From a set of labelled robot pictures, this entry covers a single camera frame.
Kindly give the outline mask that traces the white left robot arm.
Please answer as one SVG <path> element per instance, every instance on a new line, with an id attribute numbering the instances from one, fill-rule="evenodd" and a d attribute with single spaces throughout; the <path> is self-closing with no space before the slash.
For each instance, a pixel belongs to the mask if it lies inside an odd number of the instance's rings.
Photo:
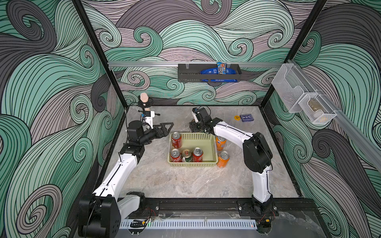
<path id="1" fill-rule="evenodd" d="M 143 193 L 130 192 L 125 197 L 120 193 L 141 160 L 145 146 L 168 136 L 173 125 L 160 123 L 144 130 L 141 121 L 128 124 L 128 136 L 119 152 L 119 160 L 102 183 L 79 202 L 77 231 L 81 238 L 114 238 L 122 220 L 142 209 Z"/>

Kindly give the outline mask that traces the orange fanta can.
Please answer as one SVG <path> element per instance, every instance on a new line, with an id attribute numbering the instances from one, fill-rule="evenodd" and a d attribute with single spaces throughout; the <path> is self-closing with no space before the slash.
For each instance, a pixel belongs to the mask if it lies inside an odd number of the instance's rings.
<path id="1" fill-rule="evenodd" d="M 217 136 L 216 138 L 216 148 L 218 151 L 222 151 L 225 147 L 225 144 L 226 144 L 226 139 L 221 137 L 221 136 Z"/>
<path id="2" fill-rule="evenodd" d="M 218 162 L 217 162 L 217 166 L 220 167 L 220 168 L 225 168 L 228 161 L 230 159 L 230 155 L 227 151 L 225 150 L 222 150 L 220 151 L 219 153 L 219 156 L 218 156 Z"/>

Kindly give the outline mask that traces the green gold-top tea can front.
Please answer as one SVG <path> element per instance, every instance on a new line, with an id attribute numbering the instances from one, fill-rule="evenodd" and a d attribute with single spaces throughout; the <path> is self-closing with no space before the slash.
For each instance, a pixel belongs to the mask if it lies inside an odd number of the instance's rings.
<path id="1" fill-rule="evenodd" d="M 192 161 L 192 151 L 190 149 L 184 149 L 182 151 L 182 162 L 190 163 Z"/>

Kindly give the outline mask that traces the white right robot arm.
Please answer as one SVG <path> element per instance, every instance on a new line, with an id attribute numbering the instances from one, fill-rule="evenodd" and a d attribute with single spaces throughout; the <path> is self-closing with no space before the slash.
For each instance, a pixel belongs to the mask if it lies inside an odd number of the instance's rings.
<path id="1" fill-rule="evenodd" d="M 219 118 L 209 122 L 190 122 L 192 132 L 205 132 L 220 136 L 243 150 L 246 167 L 252 172 L 253 178 L 253 212 L 264 215 L 272 211 L 272 194 L 269 191 L 268 173 L 272 169 L 272 152 L 265 137 L 257 133 L 249 133 L 237 129 Z"/>

